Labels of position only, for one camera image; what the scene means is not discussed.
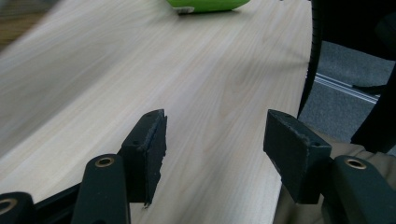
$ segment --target green object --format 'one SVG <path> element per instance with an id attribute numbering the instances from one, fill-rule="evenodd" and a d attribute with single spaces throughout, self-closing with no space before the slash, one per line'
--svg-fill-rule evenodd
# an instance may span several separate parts
<path id="1" fill-rule="evenodd" d="M 167 0 L 179 14 L 228 11 L 249 0 Z"/>

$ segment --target gray floor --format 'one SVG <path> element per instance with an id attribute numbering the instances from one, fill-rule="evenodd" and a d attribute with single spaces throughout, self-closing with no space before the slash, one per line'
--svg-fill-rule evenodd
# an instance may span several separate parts
<path id="1" fill-rule="evenodd" d="M 394 62 L 324 42 L 318 73 L 350 85 L 387 83 Z M 315 82 L 299 120 L 349 142 L 374 104 Z M 396 155 L 396 148 L 389 154 Z"/>

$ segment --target metal strip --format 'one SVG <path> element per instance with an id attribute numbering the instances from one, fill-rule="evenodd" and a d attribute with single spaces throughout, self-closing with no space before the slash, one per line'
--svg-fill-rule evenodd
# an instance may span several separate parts
<path id="1" fill-rule="evenodd" d="M 361 100 L 364 100 L 364 101 L 372 103 L 372 104 L 376 104 L 376 102 L 378 101 L 377 96 L 373 96 L 373 95 L 367 94 L 363 91 L 353 89 L 351 85 L 348 85 L 344 82 L 335 80 L 330 77 L 323 76 L 322 74 L 319 74 L 319 73 L 317 73 L 317 75 L 315 77 L 315 82 L 322 84 L 324 86 L 327 86 L 329 88 L 332 88 L 334 90 L 341 91 L 345 94 L 351 95 L 353 97 L 359 98 Z"/>

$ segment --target floor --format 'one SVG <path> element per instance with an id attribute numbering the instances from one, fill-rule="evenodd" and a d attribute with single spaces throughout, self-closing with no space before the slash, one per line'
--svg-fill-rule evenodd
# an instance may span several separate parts
<path id="1" fill-rule="evenodd" d="M 346 87 L 384 85 L 394 64 L 392 61 L 324 42 L 318 74 L 329 80 L 340 81 L 341 83 L 336 83 Z M 350 142 L 353 133 L 375 105 L 375 97 L 361 97 L 354 94 L 354 91 L 342 91 L 323 83 L 320 79 L 315 81 L 299 120 L 322 133 Z M 389 154 L 396 156 L 396 148 Z"/>

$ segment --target table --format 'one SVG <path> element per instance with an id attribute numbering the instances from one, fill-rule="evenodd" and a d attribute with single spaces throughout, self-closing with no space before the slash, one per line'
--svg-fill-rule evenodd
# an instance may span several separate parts
<path id="1" fill-rule="evenodd" d="M 162 178 L 133 223 L 271 223 L 266 113 L 297 114 L 311 34 L 308 1 L 186 16 L 165 0 L 60 2 L 0 55 L 0 193 L 39 202 L 78 183 L 164 108 Z"/>

